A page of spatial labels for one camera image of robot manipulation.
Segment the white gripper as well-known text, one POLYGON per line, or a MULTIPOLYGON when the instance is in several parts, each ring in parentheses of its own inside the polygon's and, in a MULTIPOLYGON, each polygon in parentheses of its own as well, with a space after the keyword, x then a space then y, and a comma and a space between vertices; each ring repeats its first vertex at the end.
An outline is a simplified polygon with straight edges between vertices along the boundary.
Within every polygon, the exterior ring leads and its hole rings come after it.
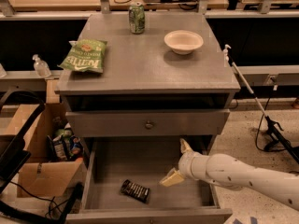
POLYGON ((180 152, 183 155, 179 159, 178 170, 172 168, 167 175, 160 180, 162 186, 170 187, 179 184, 184 181, 184 177, 193 178, 192 161, 195 157, 195 153, 192 152, 192 148, 183 138, 180 139, 180 152))

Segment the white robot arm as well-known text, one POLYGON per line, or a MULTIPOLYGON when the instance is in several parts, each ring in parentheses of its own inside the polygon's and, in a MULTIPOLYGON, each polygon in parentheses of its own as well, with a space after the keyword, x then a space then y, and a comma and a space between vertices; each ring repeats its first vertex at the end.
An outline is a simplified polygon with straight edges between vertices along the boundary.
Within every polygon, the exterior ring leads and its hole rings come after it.
POLYGON ((160 184, 170 187, 189 178, 226 189, 248 188, 299 210, 299 176, 258 168, 226 154, 204 155, 180 139, 182 156, 178 169, 172 168, 160 184))

